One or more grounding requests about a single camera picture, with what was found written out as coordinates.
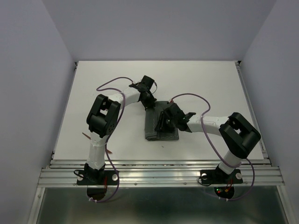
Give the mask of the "grey cloth napkin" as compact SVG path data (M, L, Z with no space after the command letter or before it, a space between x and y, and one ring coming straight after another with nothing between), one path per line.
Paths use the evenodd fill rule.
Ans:
M175 141L179 140L178 129L174 132L156 132L160 112L167 101L156 101L156 106L145 109L145 139L148 141Z

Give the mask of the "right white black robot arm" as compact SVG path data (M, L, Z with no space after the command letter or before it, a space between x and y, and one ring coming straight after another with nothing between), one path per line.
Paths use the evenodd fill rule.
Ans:
M209 143L212 143L209 134L223 138L228 152L214 170L207 171L204 181L226 182L261 139L261 134L238 112L226 117L199 116L194 112L185 114L176 103L167 101L157 102L156 108L157 132L173 134L180 130L203 133Z

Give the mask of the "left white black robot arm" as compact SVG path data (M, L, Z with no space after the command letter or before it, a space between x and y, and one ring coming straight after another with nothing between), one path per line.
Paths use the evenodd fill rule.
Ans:
M124 90L104 86L120 79L114 78L111 81L99 86L96 91L115 91L113 95L99 94L86 119L90 131L89 156L84 165L84 170L78 174L78 184L85 182L85 185L102 185L106 180L105 154L107 143L116 129L126 106L141 102L145 108L153 107L156 102L150 89L157 85L154 79L143 76L141 81L134 82Z

